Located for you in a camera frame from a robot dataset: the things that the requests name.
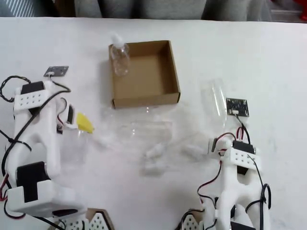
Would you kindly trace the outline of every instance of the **open cardboard box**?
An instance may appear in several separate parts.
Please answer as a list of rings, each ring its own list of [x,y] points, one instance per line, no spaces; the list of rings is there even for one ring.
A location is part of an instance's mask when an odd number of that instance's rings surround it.
[[[117,76],[112,68],[113,107],[178,103],[180,88],[170,41],[128,43],[128,46],[128,74]]]

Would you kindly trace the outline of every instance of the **circuit board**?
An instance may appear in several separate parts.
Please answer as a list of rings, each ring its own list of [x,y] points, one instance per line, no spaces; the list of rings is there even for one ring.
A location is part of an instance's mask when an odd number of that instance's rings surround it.
[[[228,115],[249,116],[247,100],[226,98],[226,105]]]

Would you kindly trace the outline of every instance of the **bottle cap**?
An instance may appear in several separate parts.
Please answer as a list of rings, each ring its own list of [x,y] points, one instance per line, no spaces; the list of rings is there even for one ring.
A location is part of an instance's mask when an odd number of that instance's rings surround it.
[[[111,38],[112,38],[113,45],[116,48],[123,48],[124,47],[125,43],[124,43],[123,39],[118,34],[112,33]]]

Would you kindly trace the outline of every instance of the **clear plastic bottle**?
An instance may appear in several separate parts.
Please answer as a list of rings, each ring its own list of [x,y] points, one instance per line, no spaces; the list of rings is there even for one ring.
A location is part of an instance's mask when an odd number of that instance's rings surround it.
[[[111,57],[114,72],[118,76],[125,76],[130,65],[129,46],[117,34],[112,34],[112,42]]]

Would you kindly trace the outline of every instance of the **yellow plastic piece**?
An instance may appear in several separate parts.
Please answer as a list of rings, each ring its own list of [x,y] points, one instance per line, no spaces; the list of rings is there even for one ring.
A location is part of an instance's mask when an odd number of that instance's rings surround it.
[[[92,123],[82,113],[77,114],[77,125],[79,130],[86,131],[88,133],[93,133],[94,127]]]

